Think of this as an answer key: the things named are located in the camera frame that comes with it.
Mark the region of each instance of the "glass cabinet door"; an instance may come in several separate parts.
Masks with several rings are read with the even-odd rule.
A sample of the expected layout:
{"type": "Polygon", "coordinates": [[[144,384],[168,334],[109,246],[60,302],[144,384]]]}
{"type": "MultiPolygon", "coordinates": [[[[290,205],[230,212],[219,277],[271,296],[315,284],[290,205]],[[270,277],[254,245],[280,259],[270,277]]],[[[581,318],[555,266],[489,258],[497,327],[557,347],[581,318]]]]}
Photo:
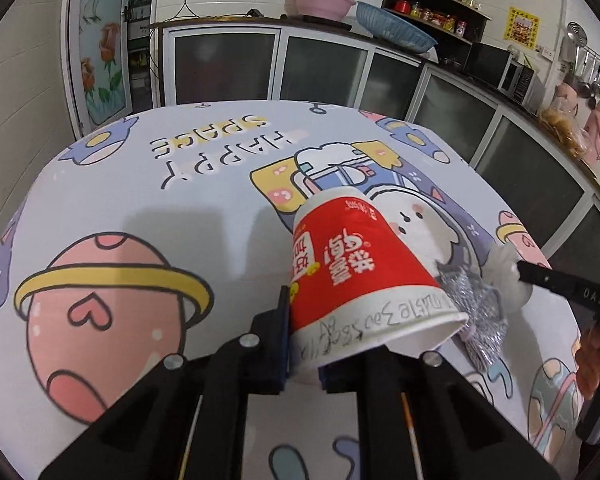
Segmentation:
{"type": "Polygon", "coordinates": [[[583,194],[571,175],[507,118],[502,118],[477,172],[542,247],[583,194]]]}
{"type": "MultiPolygon", "coordinates": [[[[600,283],[600,211],[594,206],[567,241],[549,258],[555,270],[600,283]]],[[[593,312],[571,303],[581,329],[588,328],[593,312]]]]}
{"type": "Polygon", "coordinates": [[[177,104],[267,99],[275,43],[252,32],[176,37],[177,104]]]}
{"type": "Polygon", "coordinates": [[[432,75],[413,122],[436,132],[469,162],[494,112],[465,90],[432,75]]]}
{"type": "Polygon", "coordinates": [[[376,52],[360,109],[403,119],[418,84],[418,76],[419,67],[376,52]]]}
{"type": "Polygon", "coordinates": [[[280,99],[353,106],[366,54],[344,44],[289,37],[280,99]]]}

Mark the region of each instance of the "flower painting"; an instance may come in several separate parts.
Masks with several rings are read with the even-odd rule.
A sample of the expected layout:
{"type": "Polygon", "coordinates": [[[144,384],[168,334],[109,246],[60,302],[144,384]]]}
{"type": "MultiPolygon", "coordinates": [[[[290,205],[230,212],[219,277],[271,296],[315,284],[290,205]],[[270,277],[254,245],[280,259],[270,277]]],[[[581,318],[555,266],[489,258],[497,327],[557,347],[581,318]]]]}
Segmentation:
{"type": "Polygon", "coordinates": [[[80,72],[92,129],[126,107],[120,43],[122,4],[123,0],[81,0],[80,4],[80,72]]]}
{"type": "Polygon", "coordinates": [[[116,42],[119,42],[120,24],[110,22],[101,29],[98,42],[100,59],[96,63],[104,66],[104,77],[95,75],[90,57],[81,60],[82,86],[87,99],[87,110],[94,125],[98,126],[125,106],[125,89],[122,86],[122,67],[116,61],[116,42]]]}

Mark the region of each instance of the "table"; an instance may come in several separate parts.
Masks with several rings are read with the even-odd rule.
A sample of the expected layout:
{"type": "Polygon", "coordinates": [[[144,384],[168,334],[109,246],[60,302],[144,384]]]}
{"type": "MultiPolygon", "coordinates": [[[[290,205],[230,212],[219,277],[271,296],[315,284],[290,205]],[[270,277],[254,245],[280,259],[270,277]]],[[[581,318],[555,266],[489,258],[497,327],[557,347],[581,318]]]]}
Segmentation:
{"type": "MultiPolygon", "coordinates": [[[[427,269],[479,272],[506,240],[548,266],[497,193],[425,128],[304,102],[131,116],[51,161],[0,240],[0,448],[14,468],[36,478],[166,355],[212,353],[274,308],[295,211],[345,184],[427,269]]],[[[578,338],[567,302],[536,288],[487,373],[455,340],[441,352],[553,461],[582,406],[578,338]]],[[[357,478],[357,438],[353,394],[290,381],[280,397],[250,399],[243,478],[357,478]]]]}

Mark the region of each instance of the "glass door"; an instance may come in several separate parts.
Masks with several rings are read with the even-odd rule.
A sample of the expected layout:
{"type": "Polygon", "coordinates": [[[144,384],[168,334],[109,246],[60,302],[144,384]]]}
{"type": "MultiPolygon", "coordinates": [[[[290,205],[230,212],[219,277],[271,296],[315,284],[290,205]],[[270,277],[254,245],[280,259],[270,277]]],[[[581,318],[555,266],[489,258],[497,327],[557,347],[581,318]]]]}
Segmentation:
{"type": "Polygon", "coordinates": [[[176,102],[266,100],[276,37],[230,32],[175,40],[176,102]]]}
{"type": "Polygon", "coordinates": [[[83,136],[132,111],[127,4],[128,0],[69,0],[68,60],[83,136]]]}
{"type": "Polygon", "coordinates": [[[583,195],[580,185],[520,127],[503,117],[476,171],[542,247],[583,195]]]}
{"type": "Polygon", "coordinates": [[[469,88],[458,88],[432,74],[413,122],[436,132],[469,163],[495,109],[496,104],[487,104],[469,88]]]}
{"type": "Polygon", "coordinates": [[[289,36],[280,99],[353,107],[367,54],[344,40],[289,36]]]}
{"type": "MultiPolygon", "coordinates": [[[[600,283],[600,210],[594,205],[557,251],[549,258],[556,270],[600,283]]],[[[588,328],[593,312],[576,303],[571,309],[581,330],[588,328]]]]}
{"type": "Polygon", "coordinates": [[[420,66],[376,50],[360,109],[395,119],[403,119],[418,85],[420,66]]]}

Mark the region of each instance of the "red paper cup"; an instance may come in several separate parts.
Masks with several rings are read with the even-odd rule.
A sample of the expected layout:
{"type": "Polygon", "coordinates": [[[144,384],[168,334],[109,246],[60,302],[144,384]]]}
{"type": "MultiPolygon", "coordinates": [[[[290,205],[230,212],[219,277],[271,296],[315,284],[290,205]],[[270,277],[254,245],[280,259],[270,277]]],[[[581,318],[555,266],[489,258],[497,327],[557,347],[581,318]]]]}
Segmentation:
{"type": "Polygon", "coordinates": [[[321,191],[296,213],[290,300],[294,374],[396,338],[419,356],[467,321],[353,187],[321,191]]]}

